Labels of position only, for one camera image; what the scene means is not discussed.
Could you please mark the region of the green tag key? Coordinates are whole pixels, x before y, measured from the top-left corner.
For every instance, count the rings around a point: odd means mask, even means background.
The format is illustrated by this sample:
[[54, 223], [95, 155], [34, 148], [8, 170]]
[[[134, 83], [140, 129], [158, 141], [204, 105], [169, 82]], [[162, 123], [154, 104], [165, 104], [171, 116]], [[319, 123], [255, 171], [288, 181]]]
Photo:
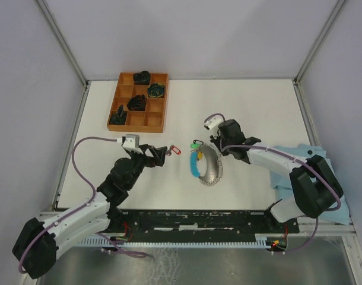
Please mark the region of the green tag key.
[[191, 147], [192, 149], [196, 149], [196, 148], [199, 147], [199, 144], [193, 143], [193, 144], [190, 145], [190, 147]]

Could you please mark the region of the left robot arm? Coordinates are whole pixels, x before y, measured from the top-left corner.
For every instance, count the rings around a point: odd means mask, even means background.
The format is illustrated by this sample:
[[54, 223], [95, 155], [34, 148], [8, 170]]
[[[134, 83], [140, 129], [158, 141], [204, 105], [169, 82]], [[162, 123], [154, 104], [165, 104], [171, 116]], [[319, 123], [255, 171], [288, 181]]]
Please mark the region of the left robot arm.
[[121, 228], [118, 206], [127, 199], [128, 192], [146, 167], [164, 165], [167, 147], [144, 144], [126, 153], [127, 157], [116, 160], [101, 185], [92, 188], [89, 199], [47, 220], [34, 217], [25, 223], [12, 248], [21, 274], [37, 279], [81, 240], [95, 233], [115, 232]]

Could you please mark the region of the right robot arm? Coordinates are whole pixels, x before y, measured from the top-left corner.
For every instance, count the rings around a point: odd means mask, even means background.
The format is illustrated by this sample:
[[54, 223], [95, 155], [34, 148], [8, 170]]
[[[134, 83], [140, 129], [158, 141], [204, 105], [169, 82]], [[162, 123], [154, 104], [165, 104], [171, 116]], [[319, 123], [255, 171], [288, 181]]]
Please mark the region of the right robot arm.
[[246, 137], [236, 120], [226, 120], [221, 114], [206, 118], [204, 128], [209, 130], [210, 141], [222, 155], [263, 167], [290, 180], [292, 197], [273, 203], [268, 207], [270, 213], [263, 218], [268, 231], [277, 232], [286, 221], [297, 217], [315, 219], [341, 208], [344, 192], [325, 158], [295, 156], [268, 147], [259, 138]]

